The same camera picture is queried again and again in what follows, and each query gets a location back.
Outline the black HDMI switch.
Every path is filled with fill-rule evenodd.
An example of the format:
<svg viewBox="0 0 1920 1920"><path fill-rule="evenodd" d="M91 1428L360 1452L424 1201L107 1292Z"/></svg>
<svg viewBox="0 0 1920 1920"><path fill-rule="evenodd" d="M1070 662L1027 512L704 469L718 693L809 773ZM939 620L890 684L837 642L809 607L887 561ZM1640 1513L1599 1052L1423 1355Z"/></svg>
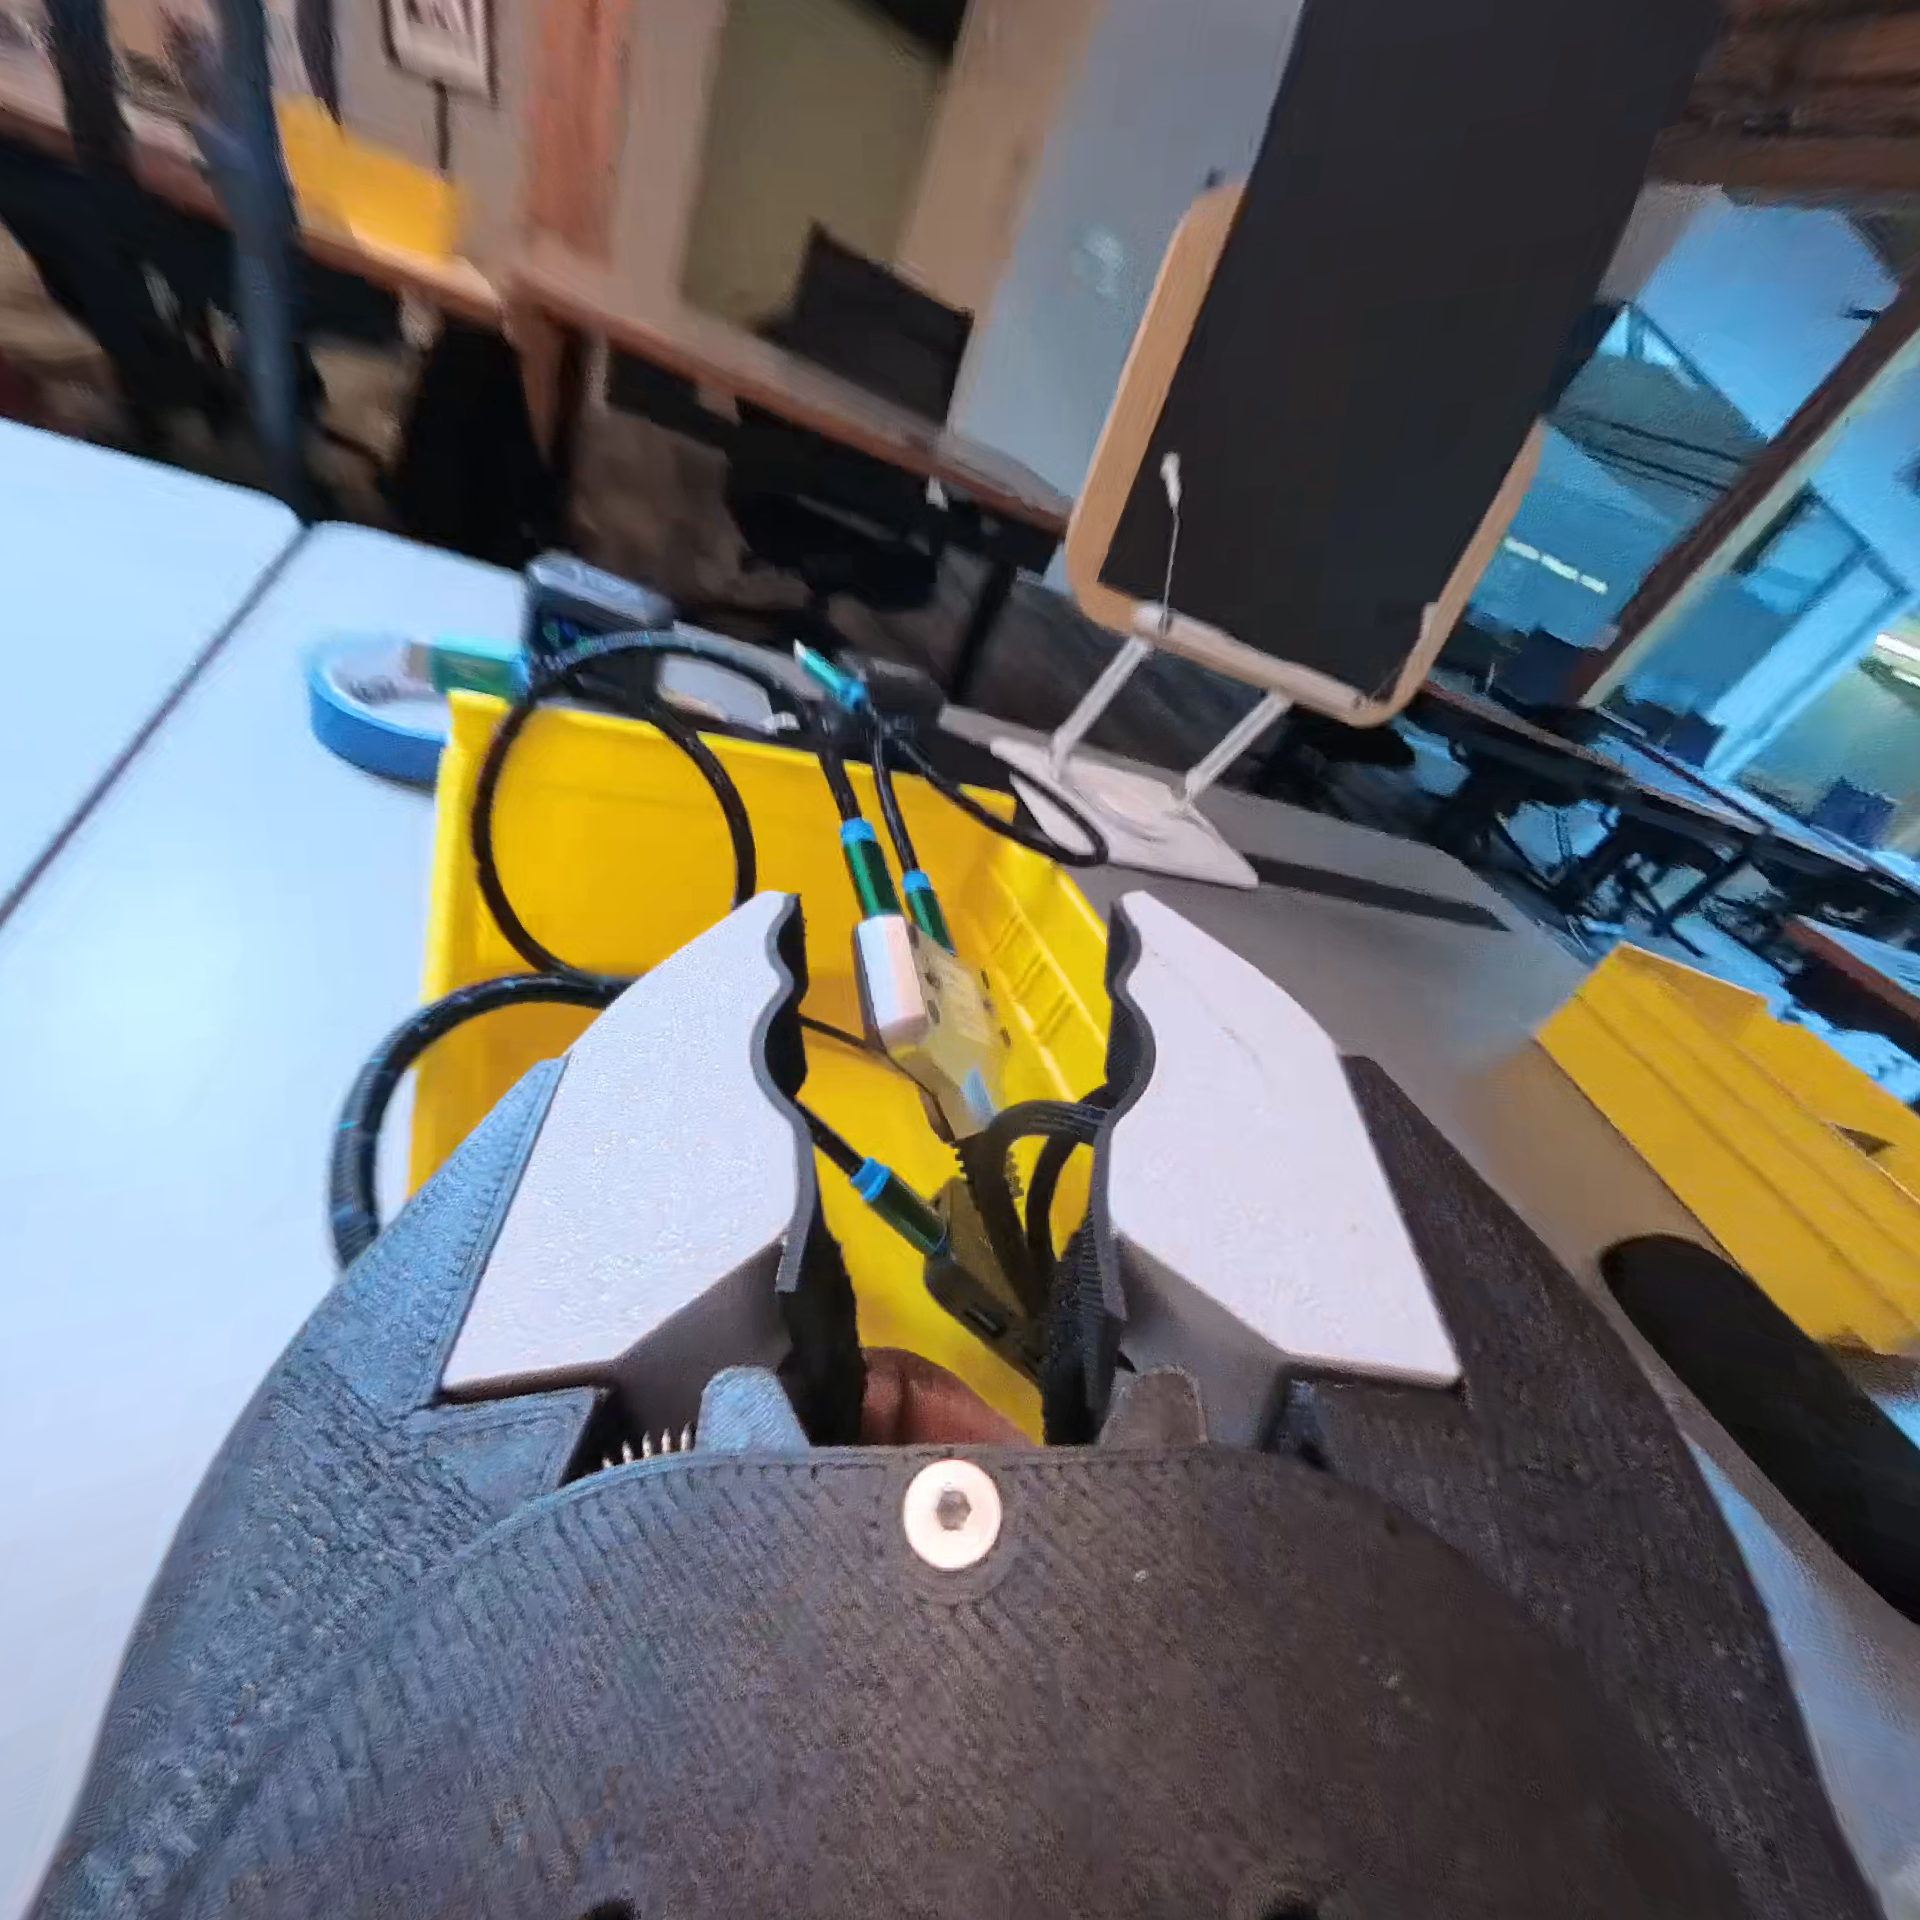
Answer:
<svg viewBox="0 0 1920 1920"><path fill-rule="evenodd" d="M869 1045L921 1093L937 1136L962 1146L1008 1107L1010 1027L979 974L899 913L852 929Z"/></svg>

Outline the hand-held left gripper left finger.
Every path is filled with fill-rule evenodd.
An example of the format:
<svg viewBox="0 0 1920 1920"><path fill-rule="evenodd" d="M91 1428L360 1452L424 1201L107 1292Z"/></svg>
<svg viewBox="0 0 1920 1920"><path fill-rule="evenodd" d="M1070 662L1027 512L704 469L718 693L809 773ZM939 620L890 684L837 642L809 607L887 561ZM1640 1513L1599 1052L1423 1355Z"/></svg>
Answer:
<svg viewBox="0 0 1920 1920"><path fill-rule="evenodd" d="M760 892L565 1054L452 1338L455 1402L586 1385L627 1444L702 1430L762 1370L809 1444L856 1444L868 1362L799 1095L804 905Z"/></svg>

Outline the black quilted mat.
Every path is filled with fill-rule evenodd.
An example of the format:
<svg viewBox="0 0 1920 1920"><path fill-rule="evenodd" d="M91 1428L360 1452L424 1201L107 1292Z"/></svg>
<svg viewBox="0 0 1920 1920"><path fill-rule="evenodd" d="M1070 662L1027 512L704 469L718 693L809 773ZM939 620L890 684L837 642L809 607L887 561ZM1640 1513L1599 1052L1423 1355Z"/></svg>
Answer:
<svg viewBox="0 0 1920 1920"><path fill-rule="evenodd" d="M1919 1620L1919 1448L1740 1266L1666 1235L1599 1255L1612 1300L1812 1532Z"/></svg>

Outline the black HDMI cable green plug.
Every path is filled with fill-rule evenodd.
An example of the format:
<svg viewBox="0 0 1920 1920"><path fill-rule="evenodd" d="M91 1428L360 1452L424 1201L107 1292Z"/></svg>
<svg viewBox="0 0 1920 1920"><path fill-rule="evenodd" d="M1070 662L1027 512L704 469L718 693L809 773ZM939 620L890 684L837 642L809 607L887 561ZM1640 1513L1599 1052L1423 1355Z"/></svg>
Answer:
<svg viewBox="0 0 1920 1920"><path fill-rule="evenodd" d="M378 1211L378 1147L390 1101L419 1056L471 1021L495 1011L554 1006L603 1011L634 980L511 974L469 985L414 1009L367 1056L335 1120L328 1159L328 1226L335 1268L346 1271L384 1235ZM949 1229L933 1202L890 1165L861 1154L814 1110L804 1109L807 1134L821 1154L895 1235L926 1259L949 1251Z"/></svg>

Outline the wooden office desk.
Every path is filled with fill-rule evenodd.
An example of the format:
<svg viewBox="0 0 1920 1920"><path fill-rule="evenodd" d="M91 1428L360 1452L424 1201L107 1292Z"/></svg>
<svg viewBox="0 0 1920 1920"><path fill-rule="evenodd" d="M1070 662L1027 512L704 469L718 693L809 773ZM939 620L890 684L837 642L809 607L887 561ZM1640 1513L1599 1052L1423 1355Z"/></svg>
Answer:
<svg viewBox="0 0 1920 1920"><path fill-rule="evenodd" d="M1791 816L1615 725L1523 714L1430 680L1410 725L1447 744L1463 780L1430 838L1478 859L1523 859L1515 816L1557 826L1592 811L1599 835L1534 877L1570 925L1617 925L1705 956L1686 925L1715 925L1779 965L1789 995L1838 1026L1915 1054L1915 865Z"/></svg>

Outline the blue metal pole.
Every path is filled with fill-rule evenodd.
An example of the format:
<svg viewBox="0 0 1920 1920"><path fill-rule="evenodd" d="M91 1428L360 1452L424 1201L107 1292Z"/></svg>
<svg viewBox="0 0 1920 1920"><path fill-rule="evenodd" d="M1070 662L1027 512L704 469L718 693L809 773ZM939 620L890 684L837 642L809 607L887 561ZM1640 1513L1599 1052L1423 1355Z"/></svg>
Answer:
<svg viewBox="0 0 1920 1920"><path fill-rule="evenodd" d="M266 486L300 522L314 490L300 410L298 218L280 145L266 10L215 2L196 142L232 237L232 298Z"/></svg>

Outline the black computer monitor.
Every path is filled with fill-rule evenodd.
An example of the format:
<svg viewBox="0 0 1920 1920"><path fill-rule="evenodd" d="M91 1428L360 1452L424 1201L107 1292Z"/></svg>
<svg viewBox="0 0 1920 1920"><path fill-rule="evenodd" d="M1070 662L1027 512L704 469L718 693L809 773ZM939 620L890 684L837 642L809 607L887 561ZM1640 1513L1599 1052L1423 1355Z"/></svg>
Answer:
<svg viewBox="0 0 1920 1920"><path fill-rule="evenodd" d="M882 402L945 425L972 345L972 315L812 222L797 283L757 336Z"/></svg>

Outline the blue tape roll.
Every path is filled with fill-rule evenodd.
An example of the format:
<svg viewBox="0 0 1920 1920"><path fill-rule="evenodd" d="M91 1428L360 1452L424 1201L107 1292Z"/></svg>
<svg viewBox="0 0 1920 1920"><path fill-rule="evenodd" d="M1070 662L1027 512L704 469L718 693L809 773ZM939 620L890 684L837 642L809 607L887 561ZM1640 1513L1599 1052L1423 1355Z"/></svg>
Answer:
<svg viewBox="0 0 1920 1920"><path fill-rule="evenodd" d="M312 738L359 773L422 793L450 738L445 693L415 644L393 633L325 633L304 662Z"/></svg>

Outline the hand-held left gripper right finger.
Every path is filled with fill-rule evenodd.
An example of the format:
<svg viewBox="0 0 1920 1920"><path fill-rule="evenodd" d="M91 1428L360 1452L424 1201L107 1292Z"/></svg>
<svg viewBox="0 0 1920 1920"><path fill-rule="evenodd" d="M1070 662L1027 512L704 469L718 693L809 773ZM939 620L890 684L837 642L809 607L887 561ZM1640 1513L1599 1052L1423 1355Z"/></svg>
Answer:
<svg viewBox="0 0 1920 1920"><path fill-rule="evenodd" d="M1452 1394L1461 1359L1324 1027L1149 892L1109 921L1106 1093L1051 1283L1043 1438L1093 1444L1149 1375L1261 1448L1300 1381Z"/></svg>

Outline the long wooden desk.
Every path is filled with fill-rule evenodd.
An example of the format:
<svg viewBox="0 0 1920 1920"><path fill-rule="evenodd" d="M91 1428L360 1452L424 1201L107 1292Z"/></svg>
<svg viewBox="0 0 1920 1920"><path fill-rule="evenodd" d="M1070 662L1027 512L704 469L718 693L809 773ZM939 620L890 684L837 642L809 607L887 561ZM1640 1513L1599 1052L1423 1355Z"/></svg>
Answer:
<svg viewBox="0 0 1920 1920"><path fill-rule="evenodd" d="M745 330L687 307L634 320L602 298L603 277L546 249L526 252L491 283L457 254L448 264L385 252L298 218L298 252L448 320L499 332L522 359L536 440L570 500L587 399L593 348L655 368L692 399L687 434L726 445L742 408L937 486L948 545L999 569L1047 572L1070 533L1071 500L1033 469L945 425L882 402Z"/></svg>

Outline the small black white marker sign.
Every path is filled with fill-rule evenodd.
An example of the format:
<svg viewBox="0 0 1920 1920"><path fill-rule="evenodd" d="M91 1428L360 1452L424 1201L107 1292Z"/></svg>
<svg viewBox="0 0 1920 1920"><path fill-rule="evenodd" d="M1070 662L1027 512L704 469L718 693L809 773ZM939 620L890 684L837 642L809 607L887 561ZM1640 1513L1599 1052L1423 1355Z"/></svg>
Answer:
<svg viewBox="0 0 1920 1920"><path fill-rule="evenodd" d="M450 95L495 101L494 2L380 2L390 59Z"/></svg>

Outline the thin brown rod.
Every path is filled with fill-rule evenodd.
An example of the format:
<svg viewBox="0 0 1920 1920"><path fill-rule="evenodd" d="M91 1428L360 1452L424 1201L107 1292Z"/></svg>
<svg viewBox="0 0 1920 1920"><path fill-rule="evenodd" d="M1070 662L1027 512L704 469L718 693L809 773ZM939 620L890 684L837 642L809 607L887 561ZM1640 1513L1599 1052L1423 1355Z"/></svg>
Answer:
<svg viewBox="0 0 1920 1920"><path fill-rule="evenodd" d="M142 720L142 725L132 734L124 748L107 761L101 779L91 783L83 800L66 814L66 819L59 824L54 838L34 853L32 861L28 861L19 878L3 896L4 928L17 921L24 901L32 897L32 890L51 873L58 859L91 822L104 800L111 796L112 787L132 772L134 761L148 751L156 732L180 711L187 696L198 688L214 662L220 659L220 654L237 637L249 618L253 618L253 613L262 607L269 590L277 585L290 562L308 545L309 533L309 526L298 526L293 537L276 553L276 561L265 566L258 582L242 594L235 613L220 626L215 626L200 654L180 674L180 682L166 691L151 717Z"/></svg>

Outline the yellow plastic bin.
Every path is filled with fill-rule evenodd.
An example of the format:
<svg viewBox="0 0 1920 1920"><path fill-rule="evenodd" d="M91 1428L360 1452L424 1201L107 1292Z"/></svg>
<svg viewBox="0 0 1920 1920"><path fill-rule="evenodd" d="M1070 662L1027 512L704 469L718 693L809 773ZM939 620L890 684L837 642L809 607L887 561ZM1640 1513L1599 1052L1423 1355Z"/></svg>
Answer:
<svg viewBox="0 0 1920 1920"><path fill-rule="evenodd" d="M1919 1117L1763 995L1615 948L1537 1045L1814 1339L1919 1338Z"/></svg>
<svg viewBox="0 0 1920 1920"><path fill-rule="evenodd" d="M452 738L437 796L422 1000L533 974L499 929L478 882L471 813L507 707L452 697ZM804 1109L852 1147L937 1201L962 1174L914 1082L861 1054L852 931L856 897L842 819L812 753L770 738L706 734L731 775L757 849L757 888L800 900L807 991L800 1014ZM984 985L1008 1037L1008 1101L1079 1101L1106 1080L1112 1006L1109 916L1089 877L1058 867L963 816L930 780L895 768L899 814L948 918L960 960ZM509 909L555 960L595 975L655 970L734 907L734 849L706 780L657 727L574 704L539 709L516 734L491 813L495 873ZM415 1068L410 1186L419 1188L526 1069L563 1054L580 1007L489 1011L432 1045ZM1040 1438L1040 1389L948 1312L924 1284L922 1253L814 1159L824 1222L842 1251L869 1350L916 1352L996 1414Z"/></svg>

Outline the black panel wooden edge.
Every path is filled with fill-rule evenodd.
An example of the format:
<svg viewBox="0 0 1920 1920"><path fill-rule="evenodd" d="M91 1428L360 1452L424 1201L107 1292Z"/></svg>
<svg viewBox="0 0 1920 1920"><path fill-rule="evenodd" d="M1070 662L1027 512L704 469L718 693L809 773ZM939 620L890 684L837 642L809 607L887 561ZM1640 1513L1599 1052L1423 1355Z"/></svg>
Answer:
<svg viewBox="0 0 1920 1920"><path fill-rule="evenodd" d="M1248 180L1163 258L1070 523L1079 611L1159 604L1376 727L1540 461L1548 389L1725 23L1714 2L1300 4Z"/></svg>

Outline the small yellow box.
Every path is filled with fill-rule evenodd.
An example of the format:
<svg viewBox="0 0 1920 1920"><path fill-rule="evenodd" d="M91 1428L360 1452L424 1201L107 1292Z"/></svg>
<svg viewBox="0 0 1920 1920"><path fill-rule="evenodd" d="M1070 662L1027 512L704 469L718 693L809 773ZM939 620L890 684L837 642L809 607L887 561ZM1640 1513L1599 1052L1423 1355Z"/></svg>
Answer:
<svg viewBox="0 0 1920 1920"><path fill-rule="evenodd" d="M457 258L463 199L448 178L348 134L312 97L277 95L276 131L306 222L433 264Z"/></svg>

